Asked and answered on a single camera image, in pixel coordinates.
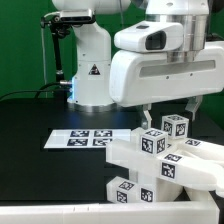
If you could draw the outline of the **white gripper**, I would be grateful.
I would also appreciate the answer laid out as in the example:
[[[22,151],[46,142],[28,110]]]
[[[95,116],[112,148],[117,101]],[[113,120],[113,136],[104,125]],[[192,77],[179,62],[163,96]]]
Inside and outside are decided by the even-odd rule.
[[[143,129],[151,127],[150,104],[190,97],[185,110],[195,120],[202,95],[223,89],[224,44],[206,44],[193,62],[169,63],[165,53],[120,50],[111,63],[110,96],[123,107],[146,104],[142,107]]]

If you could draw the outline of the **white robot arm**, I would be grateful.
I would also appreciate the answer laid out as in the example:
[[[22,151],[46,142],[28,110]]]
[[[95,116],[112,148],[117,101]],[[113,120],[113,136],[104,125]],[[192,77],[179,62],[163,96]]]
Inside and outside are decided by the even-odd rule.
[[[205,94],[224,90],[224,41],[206,40],[207,0],[52,0],[56,21],[77,38],[78,70],[68,102],[87,112],[142,108],[186,98],[195,112]],[[111,36],[95,17],[134,4],[146,19]]]

